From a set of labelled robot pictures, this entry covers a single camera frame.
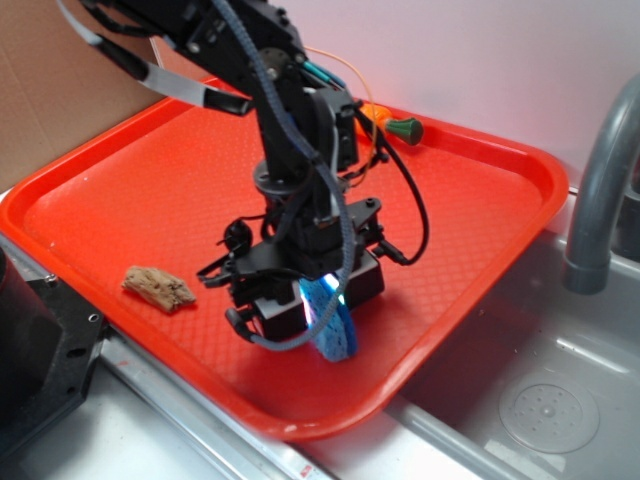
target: drain strainer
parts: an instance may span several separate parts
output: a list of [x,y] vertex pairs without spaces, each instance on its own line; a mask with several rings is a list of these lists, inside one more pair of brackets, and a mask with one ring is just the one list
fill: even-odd
[[500,397],[500,419],[518,442],[544,453],[566,453],[585,446],[600,423],[591,394],[551,372],[511,382]]

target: faucet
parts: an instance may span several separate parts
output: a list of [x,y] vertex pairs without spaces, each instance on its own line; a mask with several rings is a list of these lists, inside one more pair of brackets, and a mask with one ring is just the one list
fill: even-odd
[[582,177],[562,281],[591,295],[607,285],[611,250],[640,261],[640,74],[618,94]]

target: piece of wood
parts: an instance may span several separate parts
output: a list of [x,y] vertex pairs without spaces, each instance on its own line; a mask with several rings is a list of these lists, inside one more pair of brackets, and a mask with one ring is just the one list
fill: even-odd
[[184,280],[158,268],[129,268],[122,287],[167,313],[196,301]]

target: orange tray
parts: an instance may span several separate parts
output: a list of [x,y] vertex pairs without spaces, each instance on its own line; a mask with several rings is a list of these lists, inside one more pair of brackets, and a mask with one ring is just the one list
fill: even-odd
[[[395,145],[423,192],[429,247],[413,267],[382,261],[386,291],[353,312],[359,352],[340,363],[309,344],[272,353],[246,343],[224,317],[227,291],[195,276],[224,253],[216,242],[229,222],[263,210],[253,115],[164,100],[24,180],[0,205],[0,229],[241,422],[289,441],[326,437],[379,411],[566,198],[551,156],[418,118],[423,144]],[[421,226],[393,164],[348,201],[368,196],[382,201],[387,238],[411,255]],[[132,265],[185,279],[196,305],[166,315],[123,291]]]

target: stainless steel sink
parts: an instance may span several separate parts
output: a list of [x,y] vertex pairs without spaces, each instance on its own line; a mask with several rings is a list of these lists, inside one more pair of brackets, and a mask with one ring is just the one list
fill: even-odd
[[576,295],[563,246],[541,235],[389,410],[487,478],[637,479],[640,270]]

